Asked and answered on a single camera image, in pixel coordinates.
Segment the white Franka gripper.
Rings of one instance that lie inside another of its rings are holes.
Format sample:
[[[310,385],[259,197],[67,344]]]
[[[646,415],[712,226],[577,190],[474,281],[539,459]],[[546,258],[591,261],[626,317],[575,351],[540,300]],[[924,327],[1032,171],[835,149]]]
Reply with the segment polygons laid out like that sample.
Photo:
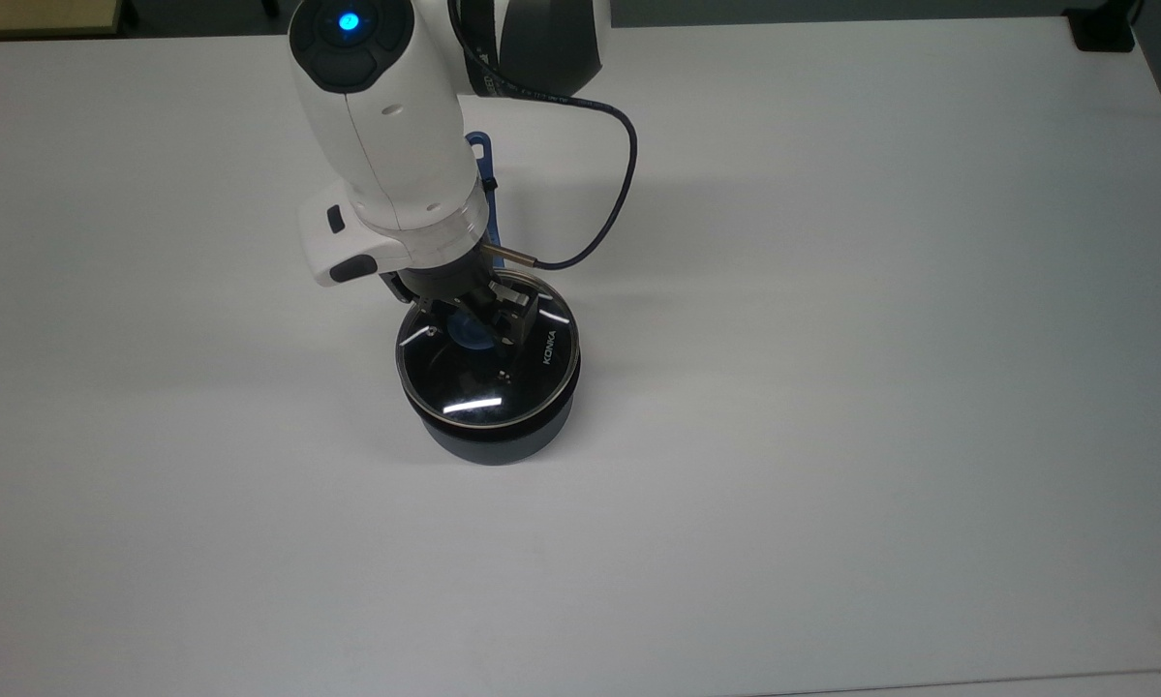
[[[345,182],[307,197],[298,210],[307,264],[320,286],[385,278],[406,304],[402,330],[438,330],[437,303],[478,312],[496,303],[493,348],[522,351],[535,330],[541,290],[536,283],[492,283],[493,264],[481,250],[488,222],[482,182],[437,224],[408,230],[368,224]]]

